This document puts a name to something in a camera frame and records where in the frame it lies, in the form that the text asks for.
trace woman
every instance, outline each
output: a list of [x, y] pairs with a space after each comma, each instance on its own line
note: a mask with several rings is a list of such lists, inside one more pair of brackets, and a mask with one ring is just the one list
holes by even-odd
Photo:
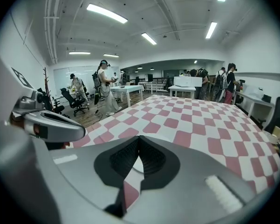
[[230, 63], [228, 65], [227, 71], [227, 84], [228, 88], [225, 90], [225, 104], [231, 104], [234, 85], [239, 85], [238, 82], [235, 80], [234, 71], [236, 71], [236, 65], [234, 63]]
[[101, 81], [101, 95], [104, 97], [106, 102], [106, 115], [113, 115], [113, 109], [117, 112], [121, 110], [121, 107], [118, 107], [116, 100], [113, 97], [111, 92], [110, 83], [115, 82], [113, 79], [107, 79], [104, 73], [104, 70], [108, 68], [108, 62], [106, 60], [102, 60], [98, 66], [97, 74], [98, 78]]

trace red pants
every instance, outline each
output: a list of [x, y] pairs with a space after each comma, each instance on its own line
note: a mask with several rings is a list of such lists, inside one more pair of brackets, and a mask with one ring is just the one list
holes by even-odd
[[225, 91], [225, 104], [231, 104], [232, 101], [232, 92], [229, 92], [227, 89]]

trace shoe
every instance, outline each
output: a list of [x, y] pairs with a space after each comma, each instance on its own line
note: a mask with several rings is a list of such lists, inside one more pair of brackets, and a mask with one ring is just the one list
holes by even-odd
[[114, 112], [109, 112], [109, 113], [106, 113], [106, 116], [112, 116], [114, 114], [115, 114]]
[[122, 109], [122, 107], [120, 106], [119, 108], [118, 108], [118, 110], [116, 110], [116, 112], [118, 112], [119, 110], [121, 110]]

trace white pants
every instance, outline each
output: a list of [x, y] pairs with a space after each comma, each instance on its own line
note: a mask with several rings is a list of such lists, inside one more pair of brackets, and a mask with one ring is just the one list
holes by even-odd
[[79, 94], [82, 96], [82, 98], [84, 98], [86, 100], [86, 102], [88, 102], [88, 98], [85, 94], [84, 87], [82, 86], [80, 89], [78, 89], [78, 91], [79, 91]]
[[105, 100], [106, 114], [119, 110], [119, 106], [116, 100], [114, 99], [112, 92], [110, 91], [110, 86], [102, 84], [101, 95], [104, 97]]

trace checkered tablecloth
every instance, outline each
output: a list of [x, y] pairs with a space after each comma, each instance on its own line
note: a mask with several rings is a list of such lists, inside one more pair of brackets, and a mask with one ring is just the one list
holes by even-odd
[[153, 95], [87, 128], [82, 147], [134, 135], [158, 138], [210, 155], [256, 193], [280, 177], [280, 158], [264, 133], [234, 105]]

